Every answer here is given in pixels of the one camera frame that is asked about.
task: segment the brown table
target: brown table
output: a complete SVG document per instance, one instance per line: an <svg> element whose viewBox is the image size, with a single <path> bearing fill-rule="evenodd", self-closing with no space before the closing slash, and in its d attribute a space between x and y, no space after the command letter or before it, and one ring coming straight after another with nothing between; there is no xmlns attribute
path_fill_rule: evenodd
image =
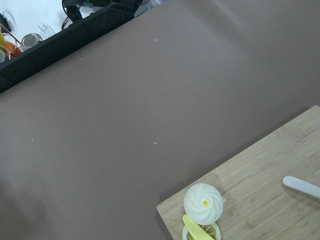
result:
<svg viewBox="0 0 320 240"><path fill-rule="evenodd" d="M0 236L170 239L156 205L320 104L320 3L168 0L0 94Z"/></svg>

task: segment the wooden cutting board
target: wooden cutting board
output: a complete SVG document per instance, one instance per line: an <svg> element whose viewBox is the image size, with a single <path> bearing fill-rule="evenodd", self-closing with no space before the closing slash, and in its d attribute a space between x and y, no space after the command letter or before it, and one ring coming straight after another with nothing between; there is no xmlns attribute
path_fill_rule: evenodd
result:
<svg viewBox="0 0 320 240"><path fill-rule="evenodd" d="M319 240L320 199L283 185L294 176L320 186L320 107L314 106L157 206L182 239L183 198L196 183L226 199L222 240Z"/></svg>

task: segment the black connector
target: black connector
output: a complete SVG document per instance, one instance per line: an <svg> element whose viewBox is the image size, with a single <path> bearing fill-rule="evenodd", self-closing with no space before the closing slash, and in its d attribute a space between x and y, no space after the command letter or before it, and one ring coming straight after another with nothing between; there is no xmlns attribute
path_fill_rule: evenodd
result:
<svg viewBox="0 0 320 240"><path fill-rule="evenodd" d="M8 29L9 32L11 32L11 28L7 19L4 16L2 16L1 13L0 13L0 24L2 24L6 29ZM1 28L1 32L4 34L6 33L6 30Z"/></svg>

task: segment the white handle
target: white handle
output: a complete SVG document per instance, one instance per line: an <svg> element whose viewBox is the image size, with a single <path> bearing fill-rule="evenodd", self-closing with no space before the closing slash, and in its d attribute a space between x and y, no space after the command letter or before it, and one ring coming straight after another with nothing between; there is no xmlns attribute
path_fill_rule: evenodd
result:
<svg viewBox="0 0 320 240"><path fill-rule="evenodd" d="M283 184L289 188L320 198L320 187L293 176L285 176Z"/></svg>

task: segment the yellow knife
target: yellow knife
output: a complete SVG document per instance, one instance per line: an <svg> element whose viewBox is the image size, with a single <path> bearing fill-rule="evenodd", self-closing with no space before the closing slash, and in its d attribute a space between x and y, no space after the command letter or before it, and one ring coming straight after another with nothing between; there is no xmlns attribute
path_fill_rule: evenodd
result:
<svg viewBox="0 0 320 240"><path fill-rule="evenodd" d="M194 240L213 240L198 224L191 220L188 215L183 215L182 220Z"/></svg>

